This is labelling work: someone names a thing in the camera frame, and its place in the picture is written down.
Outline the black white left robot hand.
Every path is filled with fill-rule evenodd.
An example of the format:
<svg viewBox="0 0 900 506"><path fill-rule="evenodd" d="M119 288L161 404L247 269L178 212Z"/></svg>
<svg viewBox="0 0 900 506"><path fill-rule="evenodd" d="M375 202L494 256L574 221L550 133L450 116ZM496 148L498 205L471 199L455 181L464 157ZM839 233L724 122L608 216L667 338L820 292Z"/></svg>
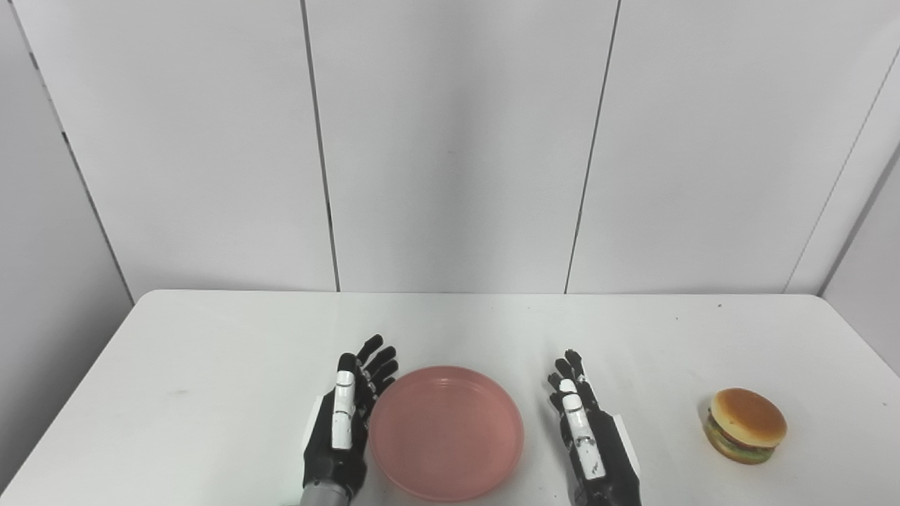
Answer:
<svg viewBox="0 0 900 506"><path fill-rule="evenodd" d="M395 381L397 350L373 335L342 353L333 387L319 401L303 451L302 505L349 505L366 480L371 416Z"/></svg>

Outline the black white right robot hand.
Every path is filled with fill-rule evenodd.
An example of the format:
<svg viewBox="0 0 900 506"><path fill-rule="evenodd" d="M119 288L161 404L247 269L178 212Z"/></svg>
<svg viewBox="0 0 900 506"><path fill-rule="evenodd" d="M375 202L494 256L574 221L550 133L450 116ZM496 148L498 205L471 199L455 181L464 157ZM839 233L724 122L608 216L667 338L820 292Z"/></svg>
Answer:
<svg viewBox="0 0 900 506"><path fill-rule="evenodd" d="M575 505L640 505L640 478L620 419L601 409L578 352L567 349L548 377L549 401L574 475Z"/></svg>

